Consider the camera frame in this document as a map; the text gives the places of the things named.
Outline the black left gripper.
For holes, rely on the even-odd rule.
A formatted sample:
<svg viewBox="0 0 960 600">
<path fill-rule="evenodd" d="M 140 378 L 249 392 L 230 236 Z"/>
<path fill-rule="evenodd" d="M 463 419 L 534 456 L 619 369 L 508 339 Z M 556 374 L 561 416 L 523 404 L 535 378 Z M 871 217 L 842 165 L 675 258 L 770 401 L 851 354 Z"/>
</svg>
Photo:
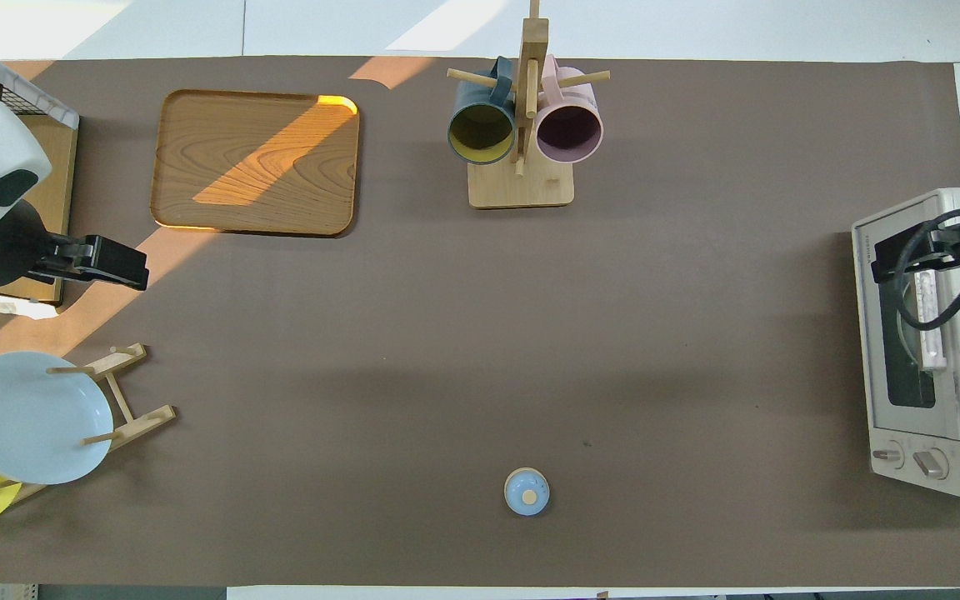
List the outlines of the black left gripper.
<svg viewBox="0 0 960 600">
<path fill-rule="evenodd" d="M 45 253 L 29 269 L 39 282 L 66 280 L 117 283 L 133 290 L 148 288 L 148 255 L 102 235 L 83 238 L 50 234 Z"/>
</svg>

